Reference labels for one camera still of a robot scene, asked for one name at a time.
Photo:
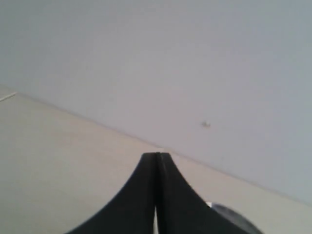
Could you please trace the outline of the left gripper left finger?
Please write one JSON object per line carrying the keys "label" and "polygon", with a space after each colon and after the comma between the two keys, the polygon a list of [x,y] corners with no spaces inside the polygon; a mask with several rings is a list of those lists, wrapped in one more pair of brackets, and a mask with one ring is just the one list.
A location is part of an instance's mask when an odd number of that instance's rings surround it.
{"label": "left gripper left finger", "polygon": [[70,234],[153,234],[156,153],[144,153],[121,190]]}

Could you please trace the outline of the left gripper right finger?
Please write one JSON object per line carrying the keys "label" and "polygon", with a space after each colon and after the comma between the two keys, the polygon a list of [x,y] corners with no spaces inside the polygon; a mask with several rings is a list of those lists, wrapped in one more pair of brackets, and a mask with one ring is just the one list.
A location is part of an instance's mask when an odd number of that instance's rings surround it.
{"label": "left gripper right finger", "polygon": [[240,213],[208,205],[189,185],[169,153],[157,154],[156,213],[160,234],[260,234]]}

